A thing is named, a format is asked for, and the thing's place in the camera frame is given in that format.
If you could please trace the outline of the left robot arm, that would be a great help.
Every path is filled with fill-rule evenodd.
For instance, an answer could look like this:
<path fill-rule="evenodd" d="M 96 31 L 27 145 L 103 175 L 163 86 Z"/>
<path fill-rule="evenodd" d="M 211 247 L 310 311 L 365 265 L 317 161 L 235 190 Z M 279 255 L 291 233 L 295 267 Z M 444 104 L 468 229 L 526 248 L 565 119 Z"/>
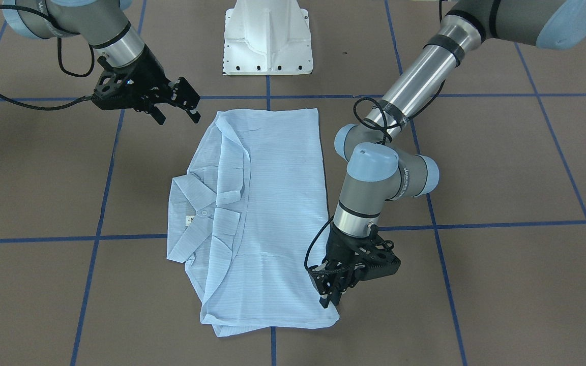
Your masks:
<path fill-rule="evenodd" d="M 392 141 L 433 103 L 454 69 L 486 40 L 540 49 L 569 49 L 586 37 L 586 1 L 458 1 L 372 111 L 335 136 L 346 176 L 319 265 L 305 264 L 324 308 L 338 305 L 360 281 L 391 276 L 400 267 L 394 244 L 379 235 L 384 203 L 432 192 L 440 177 L 435 160 L 409 155 Z"/>

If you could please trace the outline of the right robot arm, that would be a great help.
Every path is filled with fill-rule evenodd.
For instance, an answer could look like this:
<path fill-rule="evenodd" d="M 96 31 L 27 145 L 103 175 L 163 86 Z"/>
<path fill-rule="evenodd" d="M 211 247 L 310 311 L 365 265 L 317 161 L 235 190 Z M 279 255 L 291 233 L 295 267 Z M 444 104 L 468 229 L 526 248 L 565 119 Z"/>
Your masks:
<path fill-rule="evenodd" d="M 170 81 L 124 14 L 129 1 L 4 1 L 7 24 L 29 39 L 82 36 L 104 72 L 91 101 L 102 110 L 133 109 L 163 124 L 158 104 L 186 111 L 197 123 L 200 96 L 184 77 Z"/>

